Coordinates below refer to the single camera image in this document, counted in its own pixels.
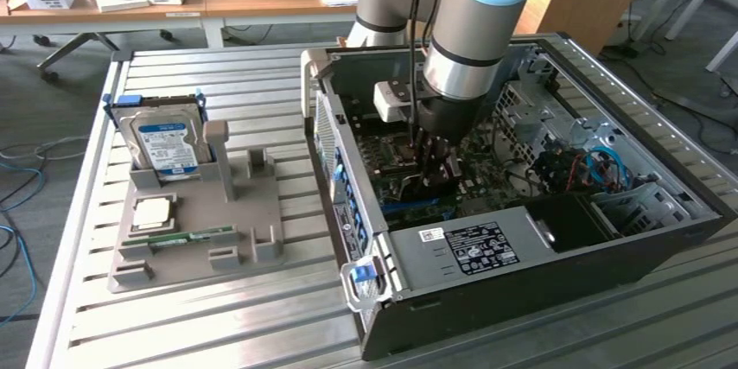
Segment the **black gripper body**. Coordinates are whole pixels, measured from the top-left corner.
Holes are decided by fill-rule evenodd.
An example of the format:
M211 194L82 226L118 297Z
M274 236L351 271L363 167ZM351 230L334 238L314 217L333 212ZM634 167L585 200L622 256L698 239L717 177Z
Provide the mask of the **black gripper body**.
M475 99L451 99L429 83L422 83L426 97L419 100L419 126L450 144L459 144L477 123L486 96Z

